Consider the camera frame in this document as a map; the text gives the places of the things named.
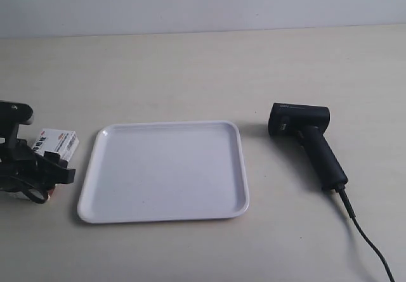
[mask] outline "wall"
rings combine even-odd
[[[0,37],[406,23],[406,0],[0,0]]]

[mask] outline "table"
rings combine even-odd
[[[386,281],[321,194],[294,141],[272,142],[272,103],[325,105],[325,135],[358,220],[406,279],[406,25],[0,40],[0,99],[75,130],[75,183],[44,205],[0,198],[3,281]],[[225,221],[92,226],[76,206],[96,133],[131,122],[231,120],[248,211]]]

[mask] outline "square plastic tray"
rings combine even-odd
[[[248,204],[233,123],[115,124],[97,135],[78,213],[89,223],[224,219]]]

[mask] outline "black barcode scanner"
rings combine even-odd
[[[299,141],[322,183],[322,189],[335,190],[340,195],[355,227],[381,259],[389,280],[395,282],[382,253],[368,239],[355,218],[354,210],[345,192],[348,178],[323,136],[329,122],[330,112],[324,106],[274,103],[269,116],[268,132],[270,136],[292,136]]]

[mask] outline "tray rim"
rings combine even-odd
[[[180,126],[181,125],[204,125],[204,124],[225,124],[229,125],[236,137],[237,141],[237,147],[239,151],[239,159],[240,159],[240,168],[241,168],[241,176],[242,176],[242,184],[243,184],[243,191],[244,191],[244,198],[245,198],[245,203],[243,206],[238,209],[237,211],[230,212],[229,215],[219,215],[219,216],[210,216],[210,217],[182,217],[182,218],[165,218],[165,219],[146,219],[146,220],[95,220],[93,217],[90,217],[87,215],[86,211],[83,210],[83,204],[84,204],[84,199],[86,197],[86,188],[89,186],[89,183],[87,182],[88,178],[88,173],[91,170],[91,166],[93,165],[93,161],[95,160],[95,155],[97,152],[97,149],[100,148],[98,147],[99,141],[106,136],[106,131],[115,128],[115,127],[163,127],[165,125],[167,126]],[[218,219],[231,219],[234,217],[238,217],[242,214],[244,214],[248,207],[249,207],[250,199],[249,199],[249,190],[248,190],[248,182],[247,182],[247,174],[246,174],[246,167],[244,163],[244,156],[242,153],[242,143],[241,143],[241,135],[239,128],[237,125],[235,125],[233,122],[229,120],[198,120],[198,121],[177,121],[177,122],[142,122],[142,123],[130,123],[130,124],[111,124],[108,125],[101,130],[98,131],[98,134],[96,135],[95,142],[93,143],[93,149],[89,158],[89,163],[88,167],[86,169],[86,174],[83,180],[82,184],[82,189],[81,189],[81,194],[79,196],[79,201],[77,203],[77,214],[78,216],[87,223],[90,224],[116,224],[116,223],[142,223],[142,222],[165,222],[165,221],[203,221],[203,220],[218,220]]]

